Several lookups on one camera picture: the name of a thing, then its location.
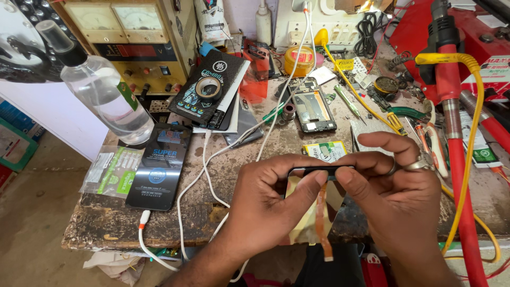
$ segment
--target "hand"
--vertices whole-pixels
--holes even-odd
[[[403,259],[437,254],[437,227],[441,183],[434,172],[398,169],[387,174],[394,160],[399,165],[416,162],[420,149],[408,138],[394,133],[361,134],[358,141],[366,147],[381,147],[393,152],[395,159],[381,152],[353,153],[335,162],[353,165],[339,168],[336,178],[367,216],[370,235],[390,258]]]
[[[217,237],[236,250],[241,261],[278,245],[316,200],[327,172],[314,171],[303,177],[285,199],[276,190],[285,190],[291,168],[322,165],[328,164],[286,154],[242,166],[228,220]]]

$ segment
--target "concrete floor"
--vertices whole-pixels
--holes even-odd
[[[91,252],[60,247],[90,162],[48,132],[39,144],[32,160],[0,198],[1,285],[127,286],[99,268],[82,269]],[[304,263],[304,252],[303,245],[274,248],[252,258],[246,272],[257,278],[295,280]],[[492,253],[483,250],[482,256],[491,258]],[[504,249],[502,259],[509,256],[510,249]],[[462,260],[450,260],[448,264],[458,274],[466,273]],[[489,273],[500,263],[484,265]],[[166,268],[147,261],[135,286],[156,286],[168,276]],[[489,285],[508,286],[508,282],[510,271],[490,279]]]

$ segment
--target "silver ring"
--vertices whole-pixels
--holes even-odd
[[[432,157],[429,154],[422,152],[420,152],[420,154],[416,157],[415,162],[408,165],[404,165],[402,166],[402,168],[408,172],[418,169],[426,169],[430,171],[436,170],[434,168],[434,160],[432,159]]]
[[[386,176],[390,176],[390,175],[394,174],[394,173],[395,173],[395,171],[397,171],[397,161],[395,160],[395,158],[394,158],[394,157],[391,157],[391,158],[393,158],[393,167],[390,169],[390,171],[389,171],[389,172],[387,172],[387,173],[385,174]]]

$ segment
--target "worn table surface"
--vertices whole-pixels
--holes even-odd
[[[378,57],[392,59],[395,52],[387,45],[381,45]],[[325,65],[332,67],[332,64],[325,62]],[[372,74],[379,73],[374,67]],[[258,120],[267,114],[277,102],[274,97],[277,87],[285,79],[269,81],[268,97],[263,103],[254,105],[254,113]],[[333,79],[324,85],[325,93],[335,93],[333,87],[338,83]],[[368,97],[366,103],[375,111],[379,112],[378,106]],[[398,95],[391,103],[394,106],[409,106],[423,110],[421,103],[416,98],[406,98]],[[356,102],[363,117],[367,111]],[[301,153],[301,146],[333,140],[342,140],[345,148],[351,151],[351,136],[349,131],[349,115],[351,120],[358,120],[347,108],[340,97],[337,97],[330,105],[330,109],[337,122],[338,129],[334,132],[319,132],[304,134],[301,132],[298,121],[288,125],[275,126],[265,146],[262,158],[285,153]],[[370,124],[377,119],[365,119]],[[407,122],[403,121],[404,127],[410,132],[410,137],[417,140],[411,132]],[[487,140],[493,140],[485,130],[482,130]],[[202,169],[203,134],[195,134],[186,156],[182,171],[181,181],[178,186],[180,193],[188,186]],[[262,145],[263,138],[246,144],[239,148],[224,152],[209,164],[213,188],[224,201],[229,203],[236,184],[239,168],[257,157]],[[114,137],[107,137],[106,145],[116,145]],[[213,134],[207,156],[224,148],[225,141],[221,134]],[[509,165],[509,155],[497,144],[492,144],[495,153],[501,161]],[[451,190],[451,183],[445,182]],[[472,168],[470,179],[471,199],[475,213],[485,221],[494,234],[498,237],[509,237],[510,225],[507,219],[510,218],[510,192],[507,183],[489,169]],[[350,197],[345,198],[343,206],[333,223],[329,234],[332,242],[367,241],[369,240],[366,218],[358,206]],[[210,193],[207,179],[202,176],[197,183],[183,196],[181,201],[185,245],[194,246],[205,244],[213,234],[221,219],[228,212],[221,204],[216,202]],[[444,240],[453,222],[454,204],[445,195],[441,199],[441,216],[439,219],[438,239]],[[138,248],[138,223],[142,211],[129,209],[124,206],[124,199],[96,195],[82,194],[74,213],[67,227],[62,247],[66,249],[92,249],[92,248]],[[484,231],[478,227],[478,234],[484,236]],[[179,222],[177,220],[176,202],[169,212],[153,212],[150,221],[144,229],[144,241],[151,247],[177,247],[180,245]]]

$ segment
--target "green screwdriver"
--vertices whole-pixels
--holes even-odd
[[[347,98],[347,96],[345,95],[344,91],[342,91],[342,88],[340,87],[340,85],[336,85],[335,86],[335,91],[337,91],[337,93],[340,94],[340,96],[344,99],[345,103],[347,104],[347,106],[349,107],[349,109],[355,114],[357,115],[361,121],[363,122],[363,124],[365,124],[365,126],[367,125],[367,123],[363,120],[363,118],[361,117],[361,114],[360,114],[360,111],[358,111],[358,108],[356,108],[356,106],[351,103],[349,101],[349,99]]]

